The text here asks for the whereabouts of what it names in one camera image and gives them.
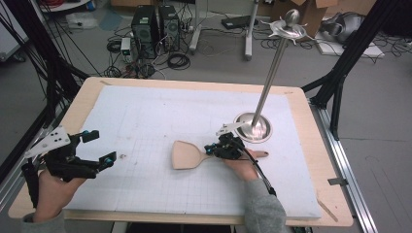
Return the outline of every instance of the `round metal base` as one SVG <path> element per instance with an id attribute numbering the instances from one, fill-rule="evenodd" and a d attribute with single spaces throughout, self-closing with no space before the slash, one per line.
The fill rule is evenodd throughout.
<path id="1" fill-rule="evenodd" d="M 272 125 L 269 120 L 260 116 L 257 121 L 257 125 L 252 127 L 252 120 L 254 119 L 254 113 L 244 113 L 236 117 L 235 122 L 244 122 L 243 126 L 235 130 L 236 134 L 246 142 L 250 143 L 263 143 L 272 136 Z"/>

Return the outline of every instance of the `wooden spatula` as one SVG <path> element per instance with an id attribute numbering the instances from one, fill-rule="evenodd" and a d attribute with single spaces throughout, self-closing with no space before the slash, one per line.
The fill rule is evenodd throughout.
<path id="1" fill-rule="evenodd" d="M 266 151 L 255 151 L 257 157 L 266 157 L 269 155 Z M 200 151 L 200 149 L 188 142 L 175 141 L 172 149 L 172 164 L 174 169 L 192 169 L 207 159 L 213 157 Z"/>

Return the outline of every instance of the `human hand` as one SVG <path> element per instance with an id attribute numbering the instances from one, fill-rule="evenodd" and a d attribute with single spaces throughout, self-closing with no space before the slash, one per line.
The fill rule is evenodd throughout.
<path id="1" fill-rule="evenodd" d="M 86 179 L 75 178 L 69 183 L 51 175 L 49 170 L 39 176 L 39 202 L 33 216 L 33 222 L 52 219 L 72 200 L 78 187 Z"/>
<path id="2" fill-rule="evenodd" d="M 248 152 L 254 159 L 258 157 L 253 150 L 248 150 Z M 245 182 L 250 182 L 258 179 L 258 172 L 250 161 L 248 155 L 243 154 L 236 160 L 223 159 L 223 162 L 231 169 L 233 169 L 237 176 Z"/>

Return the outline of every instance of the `floor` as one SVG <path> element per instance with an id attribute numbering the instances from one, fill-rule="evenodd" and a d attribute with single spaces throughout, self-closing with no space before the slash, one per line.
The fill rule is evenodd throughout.
<path id="1" fill-rule="evenodd" d="M 109 65 L 107 39 L 114 35 L 113 25 L 101 22 L 121 16 L 116 28 L 129 26 L 131 17 L 125 12 L 112 12 L 106 7 L 93 12 L 100 23 L 93 29 L 73 30 L 70 36 L 98 71 Z M 205 26 L 223 29 L 222 16 L 209 14 Z M 257 29 L 266 29 L 259 24 Z M 256 34 L 256 38 L 265 35 Z M 79 51 L 62 36 L 76 67 L 89 74 L 96 72 Z M 150 79 L 264 84 L 275 54 L 253 41 L 253 59 L 243 57 L 244 38 L 216 31 L 203 31 L 197 52 L 189 54 L 190 67 L 184 71 L 164 69 Z M 276 85 L 304 86 L 333 67 L 337 56 L 320 55 L 316 46 L 309 49 L 289 43 L 283 56 Z M 381 48 L 391 50 L 390 45 Z M 374 63 L 362 58 L 349 74 L 344 87 L 339 121 L 339 136 L 358 180 L 360 190 L 379 232 L 410 232 L 412 229 L 412 54 L 395 56 L 385 53 Z M 43 110 L 45 99 L 37 76 L 29 61 L 0 63 L 0 162 L 13 149 L 34 118 Z M 309 91 L 307 97 L 316 94 Z M 0 214 L 5 232 L 19 232 L 18 219 L 7 216 L 7 205 Z M 68 221 L 68 232 L 110 232 L 112 222 Z M 351 227 L 314 227 L 314 232 L 361 232 Z"/>

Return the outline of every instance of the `forearm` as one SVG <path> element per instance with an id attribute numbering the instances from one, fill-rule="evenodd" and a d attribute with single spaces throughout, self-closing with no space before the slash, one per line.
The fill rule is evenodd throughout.
<path id="1" fill-rule="evenodd" d="M 245 225 L 248 233 L 286 232 L 286 213 L 278 198 L 270 195 L 263 180 L 246 182 Z"/>
<path id="2" fill-rule="evenodd" d="M 33 215 L 25 216 L 21 220 L 22 233 L 65 233 L 64 230 L 64 214 L 61 212 L 55 218 L 43 222 L 33 222 Z"/>

